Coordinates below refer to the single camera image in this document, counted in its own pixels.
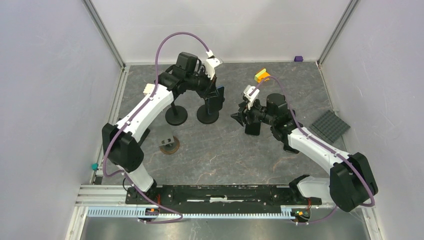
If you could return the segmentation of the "black round base phone stand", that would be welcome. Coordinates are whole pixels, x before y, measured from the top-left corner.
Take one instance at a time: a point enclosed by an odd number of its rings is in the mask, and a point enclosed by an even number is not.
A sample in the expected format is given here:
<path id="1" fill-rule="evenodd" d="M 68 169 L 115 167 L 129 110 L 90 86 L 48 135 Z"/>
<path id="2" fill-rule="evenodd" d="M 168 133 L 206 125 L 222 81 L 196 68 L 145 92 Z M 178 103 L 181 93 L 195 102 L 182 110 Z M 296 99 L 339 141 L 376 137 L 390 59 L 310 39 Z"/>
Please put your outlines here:
<path id="1" fill-rule="evenodd" d="M 207 107 L 202 105 L 198 108 L 196 112 L 196 117 L 198 121 L 205 125 L 210 125 L 215 123 L 219 119 L 219 112 L 209 113 Z"/>

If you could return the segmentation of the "blue edged black phone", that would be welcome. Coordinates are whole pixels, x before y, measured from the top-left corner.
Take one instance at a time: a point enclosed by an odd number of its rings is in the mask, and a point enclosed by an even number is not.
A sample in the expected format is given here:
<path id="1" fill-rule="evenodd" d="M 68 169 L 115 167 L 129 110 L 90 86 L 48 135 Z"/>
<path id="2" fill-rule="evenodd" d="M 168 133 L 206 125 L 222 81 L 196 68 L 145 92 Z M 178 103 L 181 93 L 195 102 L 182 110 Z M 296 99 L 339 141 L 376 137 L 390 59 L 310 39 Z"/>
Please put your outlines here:
<path id="1" fill-rule="evenodd" d="M 211 115 L 219 112 L 223 108 L 223 103 L 225 101 L 224 97 L 225 87 L 219 86 L 205 100 L 206 113 Z"/>

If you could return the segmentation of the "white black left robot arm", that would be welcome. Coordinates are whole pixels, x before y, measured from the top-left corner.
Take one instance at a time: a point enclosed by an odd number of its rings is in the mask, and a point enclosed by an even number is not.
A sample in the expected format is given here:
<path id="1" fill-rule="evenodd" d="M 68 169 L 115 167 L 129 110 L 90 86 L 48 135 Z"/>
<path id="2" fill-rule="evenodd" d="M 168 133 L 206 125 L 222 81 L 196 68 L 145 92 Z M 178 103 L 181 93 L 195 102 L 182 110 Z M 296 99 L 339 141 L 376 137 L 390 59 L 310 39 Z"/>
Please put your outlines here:
<path id="1" fill-rule="evenodd" d="M 196 55 L 181 52 L 175 64 L 160 73 L 153 84 L 146 85 L 144 98 L 128 115 L 115 124 L 106 123 L 101 130 L 104 159 L 127 174 L 145 204 L 156 200 L 157 190 L 143 165 L 139 141 L 156 117 L 184 92 L 196 91 L 206 102 L 216 96 L 216 68 L 222 61 L 210 50 L 207 56 L 201 61 Z"/>

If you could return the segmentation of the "teal edged black phone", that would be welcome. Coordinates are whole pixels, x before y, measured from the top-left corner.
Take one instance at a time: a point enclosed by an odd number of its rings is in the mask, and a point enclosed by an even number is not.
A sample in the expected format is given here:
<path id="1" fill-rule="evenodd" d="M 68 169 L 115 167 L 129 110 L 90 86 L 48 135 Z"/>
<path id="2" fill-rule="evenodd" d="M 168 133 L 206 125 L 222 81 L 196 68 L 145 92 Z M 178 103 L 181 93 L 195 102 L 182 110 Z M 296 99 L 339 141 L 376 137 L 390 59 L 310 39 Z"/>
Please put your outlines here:
<path id="1" fill-rule="evenodd" d="M 250 136 L 259 136 L 260 132 L 261 132 L 261 125 L 262 123 L 259 122 L 252 122 L 250 124 L 246 124 L 245 125 L 245 130 L 244 133 L 246 135 L 250 135 Z"/>

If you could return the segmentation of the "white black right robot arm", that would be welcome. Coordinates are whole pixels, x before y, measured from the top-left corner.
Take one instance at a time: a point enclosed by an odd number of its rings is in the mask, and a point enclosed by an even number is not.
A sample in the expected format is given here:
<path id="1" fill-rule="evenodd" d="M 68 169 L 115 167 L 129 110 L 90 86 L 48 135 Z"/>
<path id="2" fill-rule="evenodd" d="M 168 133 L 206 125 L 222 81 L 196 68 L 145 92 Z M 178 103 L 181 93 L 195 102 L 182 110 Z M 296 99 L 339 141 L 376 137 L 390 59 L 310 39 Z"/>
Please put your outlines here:
<path id="1" fill-rule="evenodd" d="M 319 139 L 296 119 L 286 97 L 269 94 L 262 105 L 255 96 L 244 94 L 236 113 L 231 118 L 245 128 L 251 136 L 260 134 L 262 124 L 270 127 L 273 137 L 283 144 L 286 152 L 302 153 L 318 164 L 327 177 L 304 175 L 292 181 L 289 199 L 302 204 L 308 198 L 333 203 L 350 212 L 358 206 L 372 207 L 379 192 L 377 182 L 367 157 L 340 150 Z"/>

